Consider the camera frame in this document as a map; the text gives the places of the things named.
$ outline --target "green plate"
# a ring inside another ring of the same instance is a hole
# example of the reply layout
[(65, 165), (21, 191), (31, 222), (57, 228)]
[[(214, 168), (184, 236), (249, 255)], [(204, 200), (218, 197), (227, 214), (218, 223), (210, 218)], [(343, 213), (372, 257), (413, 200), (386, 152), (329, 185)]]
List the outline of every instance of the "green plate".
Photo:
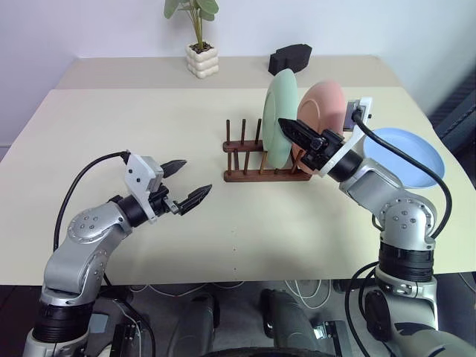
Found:
[(288, 161), (291, 142), (283, 134), (279, 118), (296, 120), (298, 113), (298, 85), (295, 74), (284, 69), (273, 78), (266, 93), (263, 110), (263, 147), (268, 152), (268, 163), (282, 168)]

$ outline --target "dish rack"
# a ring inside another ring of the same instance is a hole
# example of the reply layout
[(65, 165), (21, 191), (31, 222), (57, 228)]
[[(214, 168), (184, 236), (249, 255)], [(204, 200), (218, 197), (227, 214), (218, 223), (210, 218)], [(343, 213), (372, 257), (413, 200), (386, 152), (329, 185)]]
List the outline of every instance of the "dish rack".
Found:
[[(276, 181), (308, 181), (312, 175), (305, 173), (298, 167), (298, 162), (303, 150), (300, 150), (296, 158), (293, 158), (292, 167), (289, 169), (265, 169), (266, 157), (268, 152), (263, 149), (263, 140), (260, 140), (261, 118), (258, 119), (256, 136), (254, 140), (245, 140), (246, 119), (242, 119), (241, 139), (238, 141), (230, 141), (230, 121), (226, 120), (226, 141), (223, 143), (223, 151), (228, 156), (228, 169), (223, 173), (225, 182), (276, 182)], [(245, 164), (243, 169), (239, 168), (238, 153), (245, 152)], [(256, 170), (248, 169), (250, 152), (261, 152), (260, 168)]]

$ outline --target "blue plate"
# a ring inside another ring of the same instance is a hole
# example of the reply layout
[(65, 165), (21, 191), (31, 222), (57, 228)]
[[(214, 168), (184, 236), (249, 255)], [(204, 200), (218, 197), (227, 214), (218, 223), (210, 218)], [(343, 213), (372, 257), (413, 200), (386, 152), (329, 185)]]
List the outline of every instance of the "blue plate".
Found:
[[(443, 178), (445, 175), (445, 165), (440, 154), (420, 136), (396, 128), (382, 128), (373, 130), (373, 132), (415, 160), (424, 164), (439, 177)], [(364, 154), (394, 173), (406, 188), (431, 187), (437, 184), (435, 180), (426, 173), (384, 147), (381, 147), (368, 137), (364, 140)]]

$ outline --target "white cable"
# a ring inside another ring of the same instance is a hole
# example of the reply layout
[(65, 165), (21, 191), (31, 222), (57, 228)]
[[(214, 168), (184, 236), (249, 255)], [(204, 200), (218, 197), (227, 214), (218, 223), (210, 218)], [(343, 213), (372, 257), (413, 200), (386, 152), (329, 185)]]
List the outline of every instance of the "white cable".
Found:
[(129, 287), (129, 290), (130, 290), (131, 292), (143, 292), (143, 291), (144, 291), (145, 289), (147, 289), (148, 287), (149, 287), (148, 285), (144, 285), (143, 288), (140, 288), (140, 289), (138, 289), (138, 290), (135, 290), (135, 289), (133, 289), (133, 288), (130, 286), (130, 287)]
[(189, 290), (188, 292), (182, 292), (181, 294), (177, 294), (177, 295), (170, 294), (168, 292), (161, 292), (160, 290), (157, 290), (156, 288), (154, 288), (152, 285), (148, 285), (148, 287), (150, 287), (157, 294), (168, 296), (169, 298), (179, 298), (179, 297), (181, 298), (183, 296), (192, 294), (193, 292), (196, 292), (196, 291), (200, 290), (201, 288), (205, 287), (206, 285), (207, 285), (207, 283), (204, 283), (201, 286), (199, 286), (198, 288), (194, 288), (194, 289)]
[(329, 280), (329, 290), (327, 291), (327, 296), (326, 298), (324, 299), (324, 301), (322, 303), (320, 303), (319, 305), (317, 306), (310, 306), (305, 300), (304, 300), (304, 297), (301, 295), (300, 293), (300, 290), (299, 290), (299, 284), (297, 282), (297, 280), (295, 280), (295, 284), (296, 284), (296, 289), (297, 289), (297, 293), (299, 294), (299, 298), (300, 300), (303, 302), (303, 305), (305, 307), (307, 307), (308, 309), (319, 309), (320, 307), (324, 306), (324, 304), (329, 300), (330, 298), (330, 292), (331, 292), (331, 281)]
[(137, 323), (136, 320), (134, 320), (134, 319), (131, 318), (128, 314), (126, 314), (126, 312), (124, 311), (124, 309), (122, 308), (122, 306), (119, 305), (119, 303), (118, 303), (116, 300), (113, 300), (112, 302), (115, 303), (116, 306), (119, 308), (119, 310), (122, 311), (123, 315), (126, 316), (126, 317), (127, 317), (130, 321), (132, 321), (133, 324), (135, 325), (137, 334), (138, 334), (138, 336), (139, 336), (139, 357), (142, 357), (142, 336), (141, 336), (141, 331), (139, 330), (139, 324)]
[(241, 285), (243, 285), (244, 283), (245, 283), (245, 282), (244, 282), (244, 281), (242, 281), (241, 283), (238, 283), (238, 284), (236, 284), (236, 285), (232, 285), (232, 286), (223, 286), (223, 285), (220, 285), (220, 284), (218, 284), (218, 283), (212, 283), (212, 285), (214, 285), (214, 286), (218, 286), (218, 287), (219, 287), (219, 288), (221, 288), (221, 289), (225, 289), (225, 290), (232, 290), (232, 289), (235, 289), (235, 288), (237, 288), (238, 286), (241, 286)]
[(458, 273), (460, 275), (460, 278), (463, 280), (463, 282), (468, 286), (475, 294), (476, 294), (476, 289), (473, 288), (468, 281), (464, 278), (464, 276), (461, 273)]
[(313, 298), (314, 296), (316, 296), (319, 292), (319, 288), (321, 287), (321, 280), (319, 280), (319, 283), (318, 285), (316, 286), (315, 288), (315, 291), (312, 293), (312, 295), (309, 295), (309, 296), (303, 296), (303, 295), (299, 295), (297, 292), (294, 291), (294, 289), (288, 284), (288, 280), (284, 280), (284, 283), (286, 284), (286, 286), (288, 287), (289, 290), (291, 290), (291, 292), (299, 297), (299, 298), (303, 298), (303, 299), (310, 299), (310, 298)]

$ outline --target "pink plate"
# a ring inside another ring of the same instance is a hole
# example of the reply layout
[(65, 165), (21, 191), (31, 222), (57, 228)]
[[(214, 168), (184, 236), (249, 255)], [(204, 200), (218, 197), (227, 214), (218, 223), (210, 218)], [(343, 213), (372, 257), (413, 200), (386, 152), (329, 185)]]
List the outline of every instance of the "pink plate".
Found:
[[(297, 119), (319, 134), (325, 129), (331, 129), (342, 135), (346, 108), (347, 104), (341, 86), (333, 81), (321, 82), (314, 84), (305, 93), (297, 108)], [(299, 150), (298, 145), (292, 144), (294, 157), (298, 156)], [(300, 161), (298, 166), (306, 173), (316, 173)]]

